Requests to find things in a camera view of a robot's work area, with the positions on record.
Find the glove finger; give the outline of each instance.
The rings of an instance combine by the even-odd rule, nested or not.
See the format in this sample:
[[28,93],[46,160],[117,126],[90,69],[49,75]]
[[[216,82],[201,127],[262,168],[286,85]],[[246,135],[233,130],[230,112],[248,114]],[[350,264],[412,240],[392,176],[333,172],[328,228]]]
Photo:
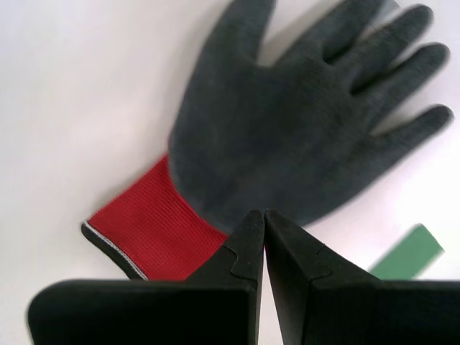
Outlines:
[[374,129],[393,109],[419,89],[449,58],[442,44],[422,47],[411,58],[358,93],[368,130]]
[[280,58],[278,65],[301,64],[307,52],[325,61],[353,44],[385,0],[345,0],[316,23]]
[[351,90],[362,87],[383,72],[428,28],[433,18],[429,7],[417,6],[387,25],[358,47],[340,57],[334,65]]
[[234,0],[220,18],[204,52],[218,61],[257,59],[275,0]]
[[368,139],[359,149],[356,171],[376,178],[452,120],[451,110],[437,106],[390,133]]

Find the knit fabric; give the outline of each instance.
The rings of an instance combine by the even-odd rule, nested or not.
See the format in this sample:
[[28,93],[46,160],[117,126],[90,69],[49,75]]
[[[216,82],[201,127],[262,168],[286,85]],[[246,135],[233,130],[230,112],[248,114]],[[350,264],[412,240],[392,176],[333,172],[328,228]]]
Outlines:
[[176,192],[163,157],[89,221],[150,280],[184,280],[227,236],[198,217]]

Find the glove fingertip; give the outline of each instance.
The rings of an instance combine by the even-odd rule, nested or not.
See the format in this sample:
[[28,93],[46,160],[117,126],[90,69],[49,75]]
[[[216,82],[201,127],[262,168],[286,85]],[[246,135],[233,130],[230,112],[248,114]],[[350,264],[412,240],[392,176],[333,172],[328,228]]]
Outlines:
[[434,106],[432,109],[420,116],[416,121],[422,121],[425,128],[431,129],[433,132],[446,127],[454,120],[452,110],[444,105]]

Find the black plastic piece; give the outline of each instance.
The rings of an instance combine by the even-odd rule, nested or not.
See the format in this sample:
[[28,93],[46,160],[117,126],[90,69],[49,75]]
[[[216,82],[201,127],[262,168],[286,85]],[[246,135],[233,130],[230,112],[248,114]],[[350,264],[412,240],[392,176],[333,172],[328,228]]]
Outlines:
[[285,345],[460,344],[460,283],[381,281],[274,211],[265,224]]
[[257,344],[264,220],[251,212],[185,282],[70,281],[36,296],[35,345]]

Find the gray rubber-coated palm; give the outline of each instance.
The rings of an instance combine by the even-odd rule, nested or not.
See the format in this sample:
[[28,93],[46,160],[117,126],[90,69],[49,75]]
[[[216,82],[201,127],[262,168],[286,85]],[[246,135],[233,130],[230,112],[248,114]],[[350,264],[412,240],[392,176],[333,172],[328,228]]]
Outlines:
[[440,44],[392,62],[428,27],[414,7],[366,41],[382,0],[346,0],[271,68],[256,65],[274,0],[235,0],[208,38],[170,137],[170,172],[205,220],[230,233],[251,209],[298,224],[334,210],[436,133],[437,106],[370,132],[447,60]]

